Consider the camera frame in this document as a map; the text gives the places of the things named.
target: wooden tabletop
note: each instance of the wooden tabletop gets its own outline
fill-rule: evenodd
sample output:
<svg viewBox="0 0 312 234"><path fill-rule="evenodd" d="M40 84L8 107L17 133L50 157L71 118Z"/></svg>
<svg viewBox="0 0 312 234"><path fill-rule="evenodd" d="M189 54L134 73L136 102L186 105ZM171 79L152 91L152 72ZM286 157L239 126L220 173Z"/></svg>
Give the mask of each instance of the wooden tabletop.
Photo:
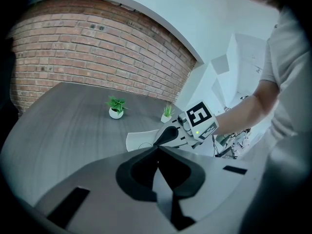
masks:
<svg viewBox="0 0 312 234"><path fill-rule="evenodd" d="M109 116L108 96L124 98L121 119ZM0 165L13 193L34 206L84 165L127 152L131 132L159 129L167 102L127 92L60 83L39 98L9 134ZM173 117L181 111L175 108Z"/></svg>

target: black rectangle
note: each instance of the black rectangle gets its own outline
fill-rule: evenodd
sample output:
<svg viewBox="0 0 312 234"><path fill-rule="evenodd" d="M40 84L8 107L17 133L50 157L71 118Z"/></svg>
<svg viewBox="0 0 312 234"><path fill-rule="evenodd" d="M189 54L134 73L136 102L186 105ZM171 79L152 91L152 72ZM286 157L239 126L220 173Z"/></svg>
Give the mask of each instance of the black rectangle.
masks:
<svg viewBox="0 0 312 234"><path fill-rule="evenodd" d="M242 174L242 175L245 175L245 173L247 172L247 169L238 168L234 166L225 166L223 169L233 172L233 173Z"/></svg>
<svg viewBox="0 0 312 234"><path fill-rule="evenodd" d="M89 190L76 187L73 191L48 215L48 219L65 229L80 205L89 194Z"/></svg>
<svg viewBox="0 0 312 234"><path fill-rule="evenodd" d="M206 117L204 117L202 113L197 114L197 111L199 111L201 109L205 111ZM212 117L211 114L209 113L207 107L205 106L205 104L203 102L200 102L196 106L194 106L191 109L189 109L188 111L186 111L186 114L190 119L192 127L195 127L195 126L203 123L204 121L206 121Z"/></svg>

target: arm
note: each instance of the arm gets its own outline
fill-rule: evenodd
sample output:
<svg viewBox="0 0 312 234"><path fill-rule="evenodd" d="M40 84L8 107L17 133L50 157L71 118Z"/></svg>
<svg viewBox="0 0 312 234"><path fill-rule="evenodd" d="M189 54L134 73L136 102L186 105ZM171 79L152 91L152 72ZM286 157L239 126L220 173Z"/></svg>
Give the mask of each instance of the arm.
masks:
<svg viewBox="0 0 312 234"><path fill-rule="evenodd" d="M279 93L276 83L261 80L252 96L216 117L219 128L214 135L231 134L255 126L273 108Z"/></svg>

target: black slot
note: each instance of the black slot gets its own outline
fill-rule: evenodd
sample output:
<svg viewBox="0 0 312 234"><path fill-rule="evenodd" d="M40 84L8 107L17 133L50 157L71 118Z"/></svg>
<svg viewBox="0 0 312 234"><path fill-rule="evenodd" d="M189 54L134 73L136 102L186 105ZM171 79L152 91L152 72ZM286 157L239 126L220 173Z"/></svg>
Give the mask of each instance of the black slot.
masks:
<svg viewBox="0 0 312 234"><path fill-rule="evenodd" d="M167 142L170 142L174 139L176 139L179 135L179 131L174 126L169 126L160 135L158 140L155 141L154 146L160 146L162 144L165 144Z"/></svg>
<svg viewBox="0 0 312 234"><path fill-rule="evenodd" d="M192 218L183 215L179 201L175 195L172 201L172 213L170 222L172 222L172 224L179 231L182 231L183 229L191 226L192 224L195 224L195 221Z"/></svg>
<svg viewBox="0 0 312 234"><path fill-rule="evenodd" d="M159 147L158 167L167 184L178 200L195 196L205 181L204 169L170 150L175 148Z"/></svg>
<svg viewBox="0 0 312 234"><path fill-rule="evenodd" d="M48 215L48 219L65 229L78 208L89 194L89 190L76 187L72 192Z"/></svg>
<svg viewBox="0 0 312 234"><path fill-rule="evenodd" d="M226 171L230 171L230 172L242 174L242 175L245 175L245 173L247 172L247 169L238 168L234 166L225 166L223 169Z"/></svg>
<svg viewBox="0 0 312 234"><path fill-rule="evenodd" d="M131 198L139 201L157 202L152 191L155 172L158 168L157 147L132 157L122 163L116 171L118 186Z"/></svg>

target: white pot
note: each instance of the white pot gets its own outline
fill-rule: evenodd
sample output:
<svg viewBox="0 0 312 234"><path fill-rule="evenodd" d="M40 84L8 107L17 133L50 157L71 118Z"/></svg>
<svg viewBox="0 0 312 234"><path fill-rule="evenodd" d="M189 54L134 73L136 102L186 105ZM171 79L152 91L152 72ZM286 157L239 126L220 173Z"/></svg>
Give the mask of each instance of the white pot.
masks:
<svg viewBox="0 0 312 234"><path fill-rule="evenodd" d="M118 114L117 112L113 111L112 108L110 108L109 109L109 115L113 119L119 119L119 118L121 118L121 116L123 116L123 111L120 114Z"/></svg>
<svg viewBox="0 0 312 234"><path fill-rule="evenodd" d="M170 116L170 117L165 117L164 115L162 115L160 121L161 121L162 123L167 123L170 119L171 119L171 116Z"/></svg>

